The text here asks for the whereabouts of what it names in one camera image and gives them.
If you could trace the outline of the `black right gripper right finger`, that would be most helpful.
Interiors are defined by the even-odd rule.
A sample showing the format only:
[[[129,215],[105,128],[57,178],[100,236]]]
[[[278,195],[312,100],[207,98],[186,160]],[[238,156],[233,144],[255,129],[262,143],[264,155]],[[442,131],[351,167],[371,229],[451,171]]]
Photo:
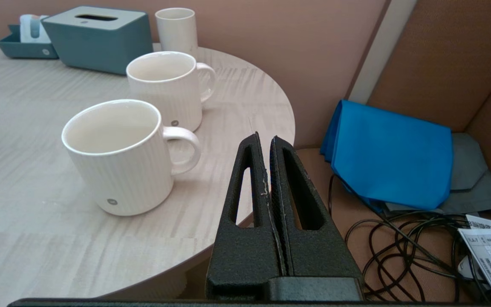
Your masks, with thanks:
[[[270,182],[271,221],[283,275],[360,278],[352,254],[294,147],[278,136],[270,144]]]

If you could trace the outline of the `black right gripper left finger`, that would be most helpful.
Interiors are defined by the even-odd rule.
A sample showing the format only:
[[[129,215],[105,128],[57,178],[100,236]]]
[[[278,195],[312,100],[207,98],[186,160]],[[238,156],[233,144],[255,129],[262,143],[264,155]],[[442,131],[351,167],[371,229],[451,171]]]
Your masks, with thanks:
[[[237,225],[243,174],[251,175],[252,228]],[[281,276],[280,248],[267,169],[258,133],[238,146],[206,275],[208,299],[264,299],[265,286]]]

